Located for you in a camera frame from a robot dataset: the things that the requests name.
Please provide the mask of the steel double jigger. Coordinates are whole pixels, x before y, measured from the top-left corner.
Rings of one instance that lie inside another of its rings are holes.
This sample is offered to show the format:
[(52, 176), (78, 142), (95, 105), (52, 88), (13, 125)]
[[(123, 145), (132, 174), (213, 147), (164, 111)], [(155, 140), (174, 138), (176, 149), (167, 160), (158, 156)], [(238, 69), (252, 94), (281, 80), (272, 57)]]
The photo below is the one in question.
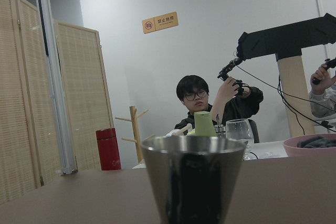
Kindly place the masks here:
[(141, 143), (162, 223), (224, 223), (245, 146), (225, 137), (162, 136)]

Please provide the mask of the wooden cup tree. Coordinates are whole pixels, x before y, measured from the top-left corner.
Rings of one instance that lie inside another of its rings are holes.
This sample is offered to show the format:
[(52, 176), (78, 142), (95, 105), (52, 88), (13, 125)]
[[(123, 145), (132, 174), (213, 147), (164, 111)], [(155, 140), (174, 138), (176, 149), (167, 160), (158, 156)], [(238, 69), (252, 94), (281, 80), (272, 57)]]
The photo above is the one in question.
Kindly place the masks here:
[(122, 140), (128, 141), (128, 142), (133, 142), (135, 144), (137, 159), (138, 159), (138, 163), (140, 164), (140, 163), (143, 162), (143, 154), (142, 154), (142, 151), (141, 151), (142, 140), (141, 140), (140, 132), (139, 132), (138, 118), (143, 116), (144, 114), (146, 114), (149, 111), (149, 109), (145, 109), (144, 111), (142, 111), (141, 113), (138, 114), (137, 108), (133, 105), (133, 106), (129, 107), (129, 110), (130, 110), (130, 118), (129, 119), (128, 118), (117, 117), (117, 116), (115, 116), (114, 118), (116, 120), (131, 122), (134, 138), (124, 138), (123, 137)]

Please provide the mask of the green tumbler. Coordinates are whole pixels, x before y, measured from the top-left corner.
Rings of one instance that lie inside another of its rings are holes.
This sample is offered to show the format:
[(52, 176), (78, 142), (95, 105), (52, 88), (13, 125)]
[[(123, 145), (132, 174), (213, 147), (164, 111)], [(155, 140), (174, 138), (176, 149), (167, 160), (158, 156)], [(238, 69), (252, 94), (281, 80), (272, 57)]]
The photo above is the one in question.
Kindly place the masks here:
[(208, 111), (198, 111), (194, 113), (195, 135), (196, 136), (216, 136), (212, 117)]

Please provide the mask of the seated person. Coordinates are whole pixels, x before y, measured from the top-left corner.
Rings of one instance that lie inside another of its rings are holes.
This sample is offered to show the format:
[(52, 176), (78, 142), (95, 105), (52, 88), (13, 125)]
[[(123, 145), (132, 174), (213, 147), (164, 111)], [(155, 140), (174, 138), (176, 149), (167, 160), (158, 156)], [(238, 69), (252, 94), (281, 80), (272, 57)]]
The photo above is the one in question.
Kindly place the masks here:
[(263, 101), (263, 92), (257, 87), (243, 87), (242, 95), (238, 95), (239, 85), (232, 77), (228, 77), (219, 87), (214, 104), (208, 102), (209, 88), (206, 81), (196, 75), (184, 76), (176, 87), (176, 94), (181, 103), (188, 109), (187, 118), (175, 125), (182, 129), (187, 124), (195, 127), (194, 113), (207, 111), (211, 114), (212, 122), (217, 124), (219, 116), (221, 124), (235, 119), (249, 119), (257, 114)]

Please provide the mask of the red thermos bottle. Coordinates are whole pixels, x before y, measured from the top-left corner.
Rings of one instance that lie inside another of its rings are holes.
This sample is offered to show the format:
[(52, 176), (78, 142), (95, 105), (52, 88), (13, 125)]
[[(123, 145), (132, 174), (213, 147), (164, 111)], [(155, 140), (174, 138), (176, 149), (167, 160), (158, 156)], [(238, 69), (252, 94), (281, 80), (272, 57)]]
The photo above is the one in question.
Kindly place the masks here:
[(102, 170), (120, 170), (121, 162), (115, 128), (96, 131)]

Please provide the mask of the wine glass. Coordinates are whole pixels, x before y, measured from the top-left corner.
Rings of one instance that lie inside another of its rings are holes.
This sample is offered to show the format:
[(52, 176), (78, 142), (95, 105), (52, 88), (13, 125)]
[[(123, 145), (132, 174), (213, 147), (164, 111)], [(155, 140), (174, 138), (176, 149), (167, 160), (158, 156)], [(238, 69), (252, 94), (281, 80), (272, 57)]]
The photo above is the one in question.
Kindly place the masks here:
[(251, 152), (254, 145), (254, 136), (248, 119), (235, 119), (226, 122), (226, 137), (229, 140), (239, 141), (246, 147), (243, 160), (254, 160), (257, 157)]

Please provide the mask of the bamboo folding screen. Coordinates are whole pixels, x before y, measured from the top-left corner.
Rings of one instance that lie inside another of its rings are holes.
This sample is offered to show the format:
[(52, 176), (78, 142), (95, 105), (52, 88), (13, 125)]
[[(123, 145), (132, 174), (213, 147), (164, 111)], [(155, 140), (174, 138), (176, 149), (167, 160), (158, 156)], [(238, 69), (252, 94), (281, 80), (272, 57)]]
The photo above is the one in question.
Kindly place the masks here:
[[(96, 131), (113, 126), (99, 33), (54, 22), (76, 167), (100, 167)], [(1, 0), (1, 203), (53, 181), (61, 169), (37, 8)]]

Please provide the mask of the pink bowl with cloth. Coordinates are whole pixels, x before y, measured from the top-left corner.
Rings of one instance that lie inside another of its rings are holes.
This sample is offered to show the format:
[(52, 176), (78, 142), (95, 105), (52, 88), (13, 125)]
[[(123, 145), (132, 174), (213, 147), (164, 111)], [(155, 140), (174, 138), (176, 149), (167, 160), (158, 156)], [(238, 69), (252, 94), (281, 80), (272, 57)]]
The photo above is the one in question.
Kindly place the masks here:
[(335, 134), (292, 137), (283, 143), (289, 157), (335, 154)]

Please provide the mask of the orange wall sign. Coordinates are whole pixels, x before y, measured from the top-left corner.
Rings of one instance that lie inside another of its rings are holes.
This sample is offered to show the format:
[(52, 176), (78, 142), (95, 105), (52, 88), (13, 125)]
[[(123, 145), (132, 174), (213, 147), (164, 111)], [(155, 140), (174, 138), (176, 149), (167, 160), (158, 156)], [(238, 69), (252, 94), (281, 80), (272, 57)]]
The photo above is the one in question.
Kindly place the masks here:
[(145, 34), (158, 31), (179, 24), (177, 12), (171, 12), (164, 15), (148, 18), (142, 21), (143, 32)]

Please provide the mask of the aluminium frame post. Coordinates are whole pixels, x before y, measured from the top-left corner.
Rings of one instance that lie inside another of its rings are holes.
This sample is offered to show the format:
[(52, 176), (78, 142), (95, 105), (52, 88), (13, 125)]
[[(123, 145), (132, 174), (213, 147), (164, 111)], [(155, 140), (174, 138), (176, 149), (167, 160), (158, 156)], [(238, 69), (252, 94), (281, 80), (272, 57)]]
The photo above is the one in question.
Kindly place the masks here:
[(56, 133), (61, 162), (61, 174), (70, 175), (77, 172), (71, 132), (66, 110), (66, 99), (62, 85), (60, 62), (56, 44), (54, 19), (50, 0), (36, 0), (39, 8), (41, 27), (46, 47), (47, 71), (51, 85), (51, 99), (54, 106)]

